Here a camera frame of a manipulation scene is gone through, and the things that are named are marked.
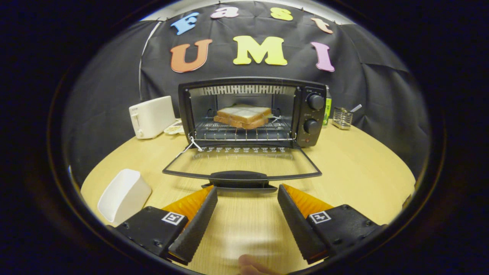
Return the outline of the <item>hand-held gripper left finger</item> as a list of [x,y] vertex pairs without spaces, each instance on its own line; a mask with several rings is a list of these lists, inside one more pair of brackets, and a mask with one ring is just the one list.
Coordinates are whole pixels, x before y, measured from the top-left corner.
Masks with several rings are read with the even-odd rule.
[[116,226],[115,231],[160,258],[188,265],[217,202],[217,190],[208,186],[162,209],[145,207]]

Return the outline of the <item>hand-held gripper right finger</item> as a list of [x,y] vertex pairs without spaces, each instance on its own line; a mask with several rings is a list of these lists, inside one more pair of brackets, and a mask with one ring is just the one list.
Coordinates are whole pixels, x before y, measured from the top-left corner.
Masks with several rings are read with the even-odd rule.
[[350,205],[334,207],[286,184],[279,186],[277,198],[299,251],[309,264],[349,252],[385,228]]

